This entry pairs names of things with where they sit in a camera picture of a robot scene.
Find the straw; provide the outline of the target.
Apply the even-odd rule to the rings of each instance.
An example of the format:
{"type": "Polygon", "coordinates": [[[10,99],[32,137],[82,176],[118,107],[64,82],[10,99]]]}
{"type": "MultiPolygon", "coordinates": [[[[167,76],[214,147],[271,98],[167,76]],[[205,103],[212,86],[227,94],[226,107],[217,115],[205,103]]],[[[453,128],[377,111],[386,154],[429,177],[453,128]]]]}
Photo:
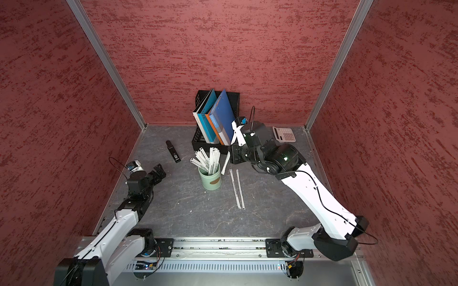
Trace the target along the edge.
{"type": "Polygon", "coordinates": [[[239,192],[240,192],[240,200],[241,200],[241,204],[242,204],[242,210],[246,210],[245,201],[244,201],[244,197],[243,197],[243,191],[242,191],[242,185],[241,185],[241,180],[240,180],[240,173],[239,173],[239,170],[238,170],[238,169],[236,169],[236,175],[237,175],[237,183],[238,183],[238,186],[239,186],[239,192]]]}
{"type": "Polygon", "coordinates": [[[231,152],[228,151],[228,153],[226,155],[226,158],[225,158],[225,161],[224,161],[224,164],[223,164],[223,167],[221,169],[221,174],[222,175],[225,175],[225,170],[227,168],[227,165],[229,164],[230,157],[231,157],[231,152]]]}
{"type": "Polygon", "coordinates": [[[234,195],[235,195],[235,198],[236,198],[237,207],[239,209],[242,209],[242,206],[241,206],[241,203],[240,203],[240,199],[239,199],[239,196],[238,196],[238,193],[237,193],[236,182],[235,182],[235,179],[234,179],[234,175],[233,175],[233,170],[232,169],[230,169],[230,176],[231,176],[231,181],[232,181],[232,185],[233,185],[233,189],[234,189],[234,195]]]}

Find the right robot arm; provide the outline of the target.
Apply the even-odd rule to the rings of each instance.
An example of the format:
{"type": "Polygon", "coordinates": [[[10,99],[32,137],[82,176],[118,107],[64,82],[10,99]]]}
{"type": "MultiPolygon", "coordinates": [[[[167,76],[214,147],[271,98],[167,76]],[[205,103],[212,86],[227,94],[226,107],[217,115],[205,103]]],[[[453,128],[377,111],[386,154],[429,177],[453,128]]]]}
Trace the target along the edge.
{"type": "Polygon", "coordinates": [[[348,211],[312,171],[305,157],[291,144],[276,144],[267,127],[239,117],[232,122],[231,157],[234,164],[248,162],[260,174],[275,176],[313,212],[319,223],[290,227],[280,239],[287,257],[301,250],[318,250],[332,261],[352,256],[369,225],[363,216],[348,211]]]}

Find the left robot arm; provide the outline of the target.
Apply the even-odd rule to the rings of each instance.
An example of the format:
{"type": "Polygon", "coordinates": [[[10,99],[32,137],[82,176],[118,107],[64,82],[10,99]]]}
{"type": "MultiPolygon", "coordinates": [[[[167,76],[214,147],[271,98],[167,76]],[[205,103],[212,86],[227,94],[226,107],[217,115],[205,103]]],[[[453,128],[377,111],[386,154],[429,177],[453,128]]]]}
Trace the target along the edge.
{"type": "Polygon", "coordinates": [[[127,198],[98,236],[74,257],[63,259],[54,274],[56,286],[110,286],[137,256],[160,261],[167,254],[149,228],[137,228],[154,198],[153,188],[166,177],[161,164],[146,172],[139,161],[126,165],[127,198]]]}

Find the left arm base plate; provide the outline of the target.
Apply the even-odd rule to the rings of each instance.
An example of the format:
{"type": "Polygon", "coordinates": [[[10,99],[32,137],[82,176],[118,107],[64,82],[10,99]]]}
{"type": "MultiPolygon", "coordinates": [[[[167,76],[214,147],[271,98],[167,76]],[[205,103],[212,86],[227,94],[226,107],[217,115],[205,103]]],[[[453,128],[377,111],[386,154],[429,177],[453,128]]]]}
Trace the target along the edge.
{"type": "Polygon", "coordinates": [[[146,240],[145,248],[140,253],[142,257],[166,257],[169,258],[172,255],[174,249],[173,238],[155,238],[154,240],[146,240]]]}

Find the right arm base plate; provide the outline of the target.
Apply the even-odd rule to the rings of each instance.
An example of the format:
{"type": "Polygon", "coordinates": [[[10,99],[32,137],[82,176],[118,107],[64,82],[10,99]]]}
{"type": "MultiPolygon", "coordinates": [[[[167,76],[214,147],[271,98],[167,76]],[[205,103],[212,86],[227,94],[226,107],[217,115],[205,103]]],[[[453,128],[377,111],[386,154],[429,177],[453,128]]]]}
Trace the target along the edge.
{"type": "Polygon", "coordinates": [[[266,239],[265,250],[268,258],[313,258],[314,253],[310,249],[294,250],[293,248],[282,243],[280,239],[266,239]]]}

